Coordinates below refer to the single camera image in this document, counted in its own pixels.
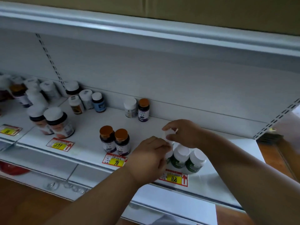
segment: wooden floor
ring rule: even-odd
[[[259,147],[267,164],[292,177],[275,146]],[[0,178],[1,225],[40,225],[68,204],[70,201]],[[254,224],[245,213],[221,206],[216,210],[218,225]]]

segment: person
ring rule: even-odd
[[[188,148],[200,148],[256,224],[300,224],[298,182],[189,120],[171,121],[163,130],[170,128],[178,131],[167,139]],[[137,190],[163,174],[164,156],[169,150],[163,139],[152,136],[143,140],[122,168],[45,224],[116,224]]]

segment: price tag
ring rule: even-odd
[[[159,178],[159,180],[188,187],[188,175],[174,170],[166,169],[163,175]]]
[[[15,136],[17,133],[19,133],[22,130],[20,127],[12,126],[12,125],[1,125],[0,126],[0,133]]]
[[[128,158],[124,156],[107,153],[102,163],[106,163],[112,166],[122,167],[127,162],[127,159]]]
[[[52,140],[49,141],[48,144],[46,144],[46,146],[48,147],[55,148],[62,151],[69,151],[73,145],[74,142],[59,139],[59,138],[53,138]]]

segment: white shelf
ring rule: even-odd
[[[116,170],[117,168],[102,163],[106,155],[105,151],[102,149],[99,138],[99,129],[102,126],[111,125],[114,130],[119,128],[127,129],[130,135],[131,147],[134,149],[142,140],[150,136],[161,137],[161,128],[168,123],[167,120],[155,117],[150,117],[147,122],[140,122],[137,118],[125,117],[123,110],[114,108],[107,108],[104,113],[96,113],[95,110],[88,110],[81,115],[75,115],[67,101],[60,107],[67,113],[68,118],[76,128],[73,136],[67,138],[67,140],[75,143],[68,152],[47,147],[46,144],[53,136],[43,135],[37,128],[30,130],[17,142],[17,144],[22,147],[27,147],[29,149],[109,172]],[[224,136],[261,161],[264,161],[255,140],[222,132],[216,133]],[[168,166],[171,170],[185,173],[185,170],[177,170],[171,165]],[[216,204],[239,210],[242,209],[209,161],[198,174],[189,176],[188,187],[160,180],[155,183]]]
[[[109,173],[78,165],[70,182],[95,187],[109,176]],[[215,205],[171,192],[157,186],[145,185],[141,187],[132,199],[132,203],[143,205],[153,210],[169,215],[178,216],[200,224],[217,224]]]
[[[67,180],[77,166],[76,163],[17,146],[0,152],[0,160],[63,180]]]
[[[27,186],[42,190],[44,192],[56,195],[58,197],[66,198],[68,200],[76,200],[77,198],[82,196],[81,193],[77,193],[74,192],[72,189],[65,188],[64,185],[59,180],[50,178],[48,176],[33,171],[26,174],[14,175],[14,176],[5,174],[2,171],[0,171],[0,177],[19,182],[21,184],[25,184]],[[56,182],[57,184],[60,183],[58,189],[54,191],[50,191],[46,189],[47,184],[53,182]]]
[[[59,106],[66,100],[65,97],[53,101],[49,106]],[[35,125],[29,119],[26,108],[22,107],[17,100],[8,100],[0,103],[2,116],[0,117],[0,126],[3,124],[12,125],[22,128],[22,130],[15,136],[0,134],[0,141],[13,143],[23,137]]]

